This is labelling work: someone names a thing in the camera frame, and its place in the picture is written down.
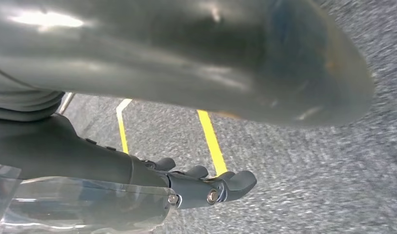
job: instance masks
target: speckled gray floor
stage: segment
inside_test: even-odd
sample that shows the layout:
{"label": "speckled gray floor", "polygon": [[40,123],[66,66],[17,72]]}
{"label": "speckled gray floor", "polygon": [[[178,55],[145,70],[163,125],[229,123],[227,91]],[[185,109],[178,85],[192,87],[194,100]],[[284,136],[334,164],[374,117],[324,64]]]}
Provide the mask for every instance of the speckled gray floor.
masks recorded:
{"label": "speckled gray floor", "polygon": [[[348,126],[295,130],[212,116],[230,170],[255,172],[245,199],[174,214],[155,233],[397,234],[397,0],[317,0],[366,57],[376,80],[369,114]],[[120,99],[77,95],[77,132],[121,148]],[[194,110],[133,101],[130,152],[214,168]]]}

